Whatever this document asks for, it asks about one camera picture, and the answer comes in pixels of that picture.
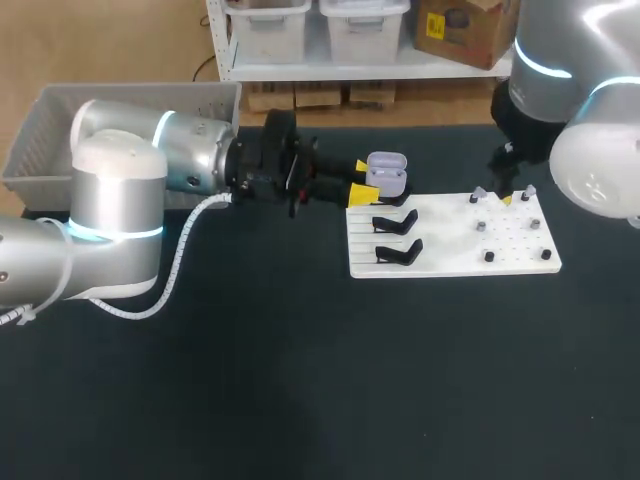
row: gray plastic basket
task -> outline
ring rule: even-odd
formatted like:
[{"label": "gray plastic basket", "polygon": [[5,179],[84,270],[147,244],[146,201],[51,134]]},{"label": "gray plastic basket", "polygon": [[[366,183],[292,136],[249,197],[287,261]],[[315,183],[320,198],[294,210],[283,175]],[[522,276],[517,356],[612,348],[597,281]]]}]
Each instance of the gray plastic basket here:
[{"label": "gray plastic basket", "polygon": [[[230,122],[238,129],[238,83],[68,84],[46,87],[9,151],[2,182],[31,211],[71,206],[69,132],[76,111],[97,98]],[[166,209],[190,209],[203,197],[167,192]]]}]

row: black clip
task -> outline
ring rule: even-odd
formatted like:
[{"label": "black clip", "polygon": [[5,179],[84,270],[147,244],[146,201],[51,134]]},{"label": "black clip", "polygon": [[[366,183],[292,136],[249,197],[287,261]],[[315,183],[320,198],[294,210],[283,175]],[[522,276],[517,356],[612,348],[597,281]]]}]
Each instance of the black clip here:
[{"label": "black clip", "polygon": [[381,197],[378,199],[378,201],[383,205],[390,205],[392,207],[401,207],[402,205],[405,204],[407,199],[411,196],[412,191],[413,190],[411,188],[411,185],[407,184],[407,186],[404,189],[404,192],[402,192],[402,195],[400,195],[399,197],[394,197],[394,198]]},{"label": "black clip", "polygon": [[416,261],[423,248],[421,239],[413,242],[411,248],[406,252],[399,252],[389,247],[376,247],[376,257],[378,257],[378,263],[396,263],[409,267]]},{"label": "black clip", "polygon": [[405,218],[402,223],[394,222],[393,220],[389,220],[388,218],[373,217],[373,231],[395,233],[396,235],[406,235],[407,233],[409,233],[409,230],[411,230],[411,228],[417,221],[417,210],[411,210],[409,212],[409,215],[407,215],[407,218]]}]

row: white metal shelf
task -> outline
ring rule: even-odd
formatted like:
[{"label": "white metal shelf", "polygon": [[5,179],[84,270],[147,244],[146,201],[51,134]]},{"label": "white metal shelf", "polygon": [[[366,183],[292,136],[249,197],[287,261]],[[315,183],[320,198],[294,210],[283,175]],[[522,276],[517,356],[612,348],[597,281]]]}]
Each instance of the white metal shelf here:
[{"label": "white metal shelf", "polygon": [[[306,57],[300,64],[253,64],[237,52],[237,42],[226,41],[226,16],[220,0],[208,0],[211,30],[214,36],[220,79],[239,82],[319,81],[319,80],[393,80],[417,78],[508,77],[511,74],[512,53],[508,52],[493,68],[481,70],[413,48],[406,25],[400,34],[397,62],[393,65],[339,65],[331,60],[327,21],[316,8],[307,16]],[[220,17],[212,13],[219,11]],[[224,34],[216,29],[224,26]]]}]

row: glowing blue light ring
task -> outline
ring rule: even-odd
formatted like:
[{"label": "glowing blue light ring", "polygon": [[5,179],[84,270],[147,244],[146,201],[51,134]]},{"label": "glowing blue light ring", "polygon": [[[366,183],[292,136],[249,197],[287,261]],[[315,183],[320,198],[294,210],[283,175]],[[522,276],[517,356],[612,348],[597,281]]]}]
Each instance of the glowing blue light ring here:
[{"label": "glowing blue light ring", "polygon": [[139,238],[155,237],[162,233],[163,227],[156,228],[155,230],[149,230],[147,232],[104,232],[95,228],[87,228],[82,225],[78,225],[72,219],[69,219],[70,233],[76,235],[78,238],[100,239],[100,240],[130,240]]},{"label": "glowing blue light ring", "polygon": [[602,82],[596,88],[593,89],[591,95],[596,93],[598,90],[601,90],[605,87],[610,87],[611,85],[640,85],[640,77],[616,77],[610,78],[606,82]]},{"label": "glowing blue light ring", "polygon": [[168,112],[164,112],[162,117],[160,117],[160,121],[158,122],[158,126],[156,127],[156,132],[153,134],[153,141],[151,142],[151,145],[153,145],[154,147],[158,148],[160,137],[162,136],[162,130],[164,130],[164,125],[167,123],[167,120],[169,120],[169,117],[174,113],[176,112],[174,112],[173,110],[169,110]]},{"label": "glowing blue light ring", "polygon": [[516,46],[516,52],[518,52],[518,56],[522,59],[522,61],[526,63],[529,67],[534,69],[536,72],[539,72],[539,73],[542,73],[543,75],[547,75],[548,77],[554,77],[554,78],[564,78],[564,79],[573,78],[573,75],[571,75],[569,72],[565,72],[564,70],[554,70],[552,68],[547,68],[531,60],[529,57],[525,55],[525,53],[522,51],[522,48],[520,48],[520,44],[518,43],[517,38],[516,38],[515,46]]}]

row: white board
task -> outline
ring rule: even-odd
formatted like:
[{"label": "white board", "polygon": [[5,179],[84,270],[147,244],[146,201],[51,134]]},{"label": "white board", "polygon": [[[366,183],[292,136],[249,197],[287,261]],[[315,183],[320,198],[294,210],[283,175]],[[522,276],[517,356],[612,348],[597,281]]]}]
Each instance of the white board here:
[{"label": "white board", "polygon": [[[538,197],[528,202],[516,192],[507,207],[490,193],[478,203],[469,202],[470,193],[413,195],[399,208],[372,205],[347,209],[349,264],[354,278],[433,278],[490,275],[531,275],[557,273],[560,255],[542,213]],[[374,233],[373,217],[402,222],[411,210],[418,221],[406,236]],[[531,224],[540,221],[534,230]],[[477,229],[479,222],[486,230]],[[422,239],[424,249],[413,265],[378,263],[378,246],[407,251]],[[549,260],[542,259],[544,250]],[[485,261],[493,252],[494,261]]]}]

